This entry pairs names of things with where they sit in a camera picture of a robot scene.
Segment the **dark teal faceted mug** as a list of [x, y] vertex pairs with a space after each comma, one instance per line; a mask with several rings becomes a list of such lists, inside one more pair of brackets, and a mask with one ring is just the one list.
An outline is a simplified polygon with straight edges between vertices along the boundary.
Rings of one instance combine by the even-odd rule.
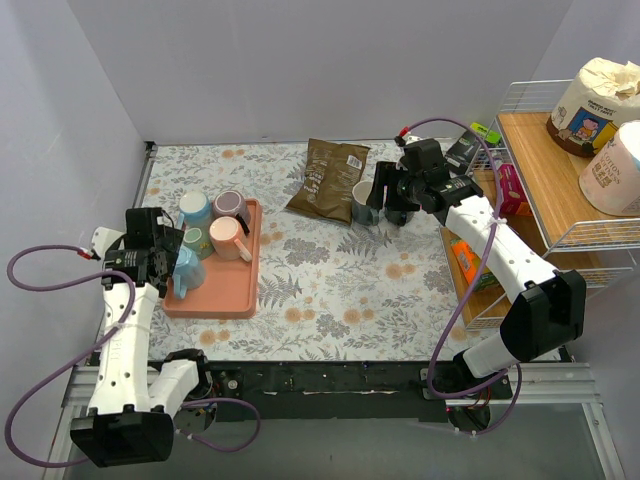
[[373, 182], [362, 180], [352, 188], [351, 218], [362, 226], [376, 226], [380, 221], [380, 211], [367, 204]]

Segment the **pink mug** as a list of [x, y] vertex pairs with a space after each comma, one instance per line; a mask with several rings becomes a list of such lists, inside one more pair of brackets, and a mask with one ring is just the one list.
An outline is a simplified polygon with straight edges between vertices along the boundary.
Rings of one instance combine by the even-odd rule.
[[222, 260], [241, 259], [248, 263], [253, 260], [247, 235], [239, 220], [230, 216], [217, 218], [209, 227], [209, 236], [215, 253]]

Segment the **purple mug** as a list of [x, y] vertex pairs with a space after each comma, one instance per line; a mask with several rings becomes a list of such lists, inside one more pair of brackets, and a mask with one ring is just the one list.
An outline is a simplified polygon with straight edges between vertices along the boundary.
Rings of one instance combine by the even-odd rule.
[[212, 202], [213, 217], [235, 218], [246, 236], [250, 233], [251, 213], [246, 199], [236, 190], [226, 190], [218, 194]]

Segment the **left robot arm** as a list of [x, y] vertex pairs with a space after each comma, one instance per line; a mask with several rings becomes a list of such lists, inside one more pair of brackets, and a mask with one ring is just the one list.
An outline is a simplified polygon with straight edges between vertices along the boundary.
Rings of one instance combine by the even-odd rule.
[[169, 290], [183, 231], [160, 207], [130, 208], [126, 229], [95, 232], [103, 263], [104, 344], [87, 413], [71, 423], [71, 439], [96, 466], [168, 459], [174, 417], [186, 400], [205, 398], [213, 377], [197, 349], [169, 354], [148, 378], [151, 319]]

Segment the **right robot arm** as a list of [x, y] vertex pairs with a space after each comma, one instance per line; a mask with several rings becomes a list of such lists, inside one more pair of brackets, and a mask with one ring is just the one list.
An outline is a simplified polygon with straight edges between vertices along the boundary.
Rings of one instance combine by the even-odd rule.
[[436, 140], [402, 150], [399, 162], [377, 163], [368, 206], [434, 215], [480, 255], [511, 304], [498, 333], [454, 357], [454, 389], [475, 397], [506, 369], [578, 339], [587, 290], [582, 275], [562, 272], [540, 257], [499, 218], [474, 180], [451, 176]]

